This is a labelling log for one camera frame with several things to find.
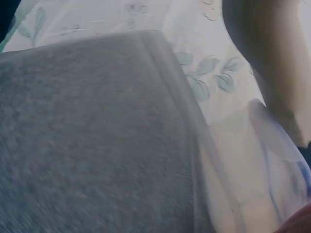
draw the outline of leaf pattern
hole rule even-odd
[[[210,92],[205,82],[198,79],[192,79],[191,88],[194,91],[195,97],[199,102],[209,99]]]
[[[232,93],[234,91],[234,82],[230,75],[228,74],[217,74],[214,75],[218,87],[227,93]]]
[[[239,57],[232,57],[230,58],[224,65],[224,67],[222,68],[221,72],[224,73],[226,71],[238,71],[239,69],[241,69],[243,66],[242,61],[240,60]]]
[[[193,55],[186,52],[177,52],[177,60],[182,66],[190,65],[193,62]]]
[[[199,102],[208,100],[210,97],[210,92],[206,83],[199,80],[199,76],[193,71],[189,72],[187,76],[191,78],[190,85],[196,99]]]
[[[30,32],[28,31],[28,29],[25,27],[25,25],[23,23],[21,23],[17,29],[18,34],[20,34],[21,36],[24,36],[26,38],[30,38]]]
[[[202,0],[202,2],[206,5],[212,5],[214,0]]]
[[[36,39],[40,30],[43,28],[45,18],[46,18],[45,10],[43,9],[43,7],[39,7],[35,16],[35,31],[33,35],[34,40]]]
[[[219,63],[219,60],[215,57],[208,57],[203,59],[200,63],[198,68],[196,69],[196,73],[198,75],[208,74],[214,71],[215,67]]]

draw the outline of gray knit fabric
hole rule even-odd
[[[0,54],[0,232],[209,232],[168,48],[149,31]]]

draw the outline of dark object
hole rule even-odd
[[[298,149],[307,161],[308,165],[311,167],[311,143],[308,144],[308,148],[298,147]]]
[[[0,7],[0,42],[4,40],[6,34],[15,23],[14,14],[20,0],[4,0]]]

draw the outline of gray cushion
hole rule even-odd
[[[209,232],[182,93],[156,31],[0,54],[1,232]]]

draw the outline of skin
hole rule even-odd
[[[311,60],[299,22],[299,3],[223,0],[223,17],[231,39],[254,69],[266,106],[296,145],[306,147],[309,121],[296,117],[309,98],[306,77],[311,76]]]
[[[310,233],[311,232],[311,204],[296,212],[275,233]]]

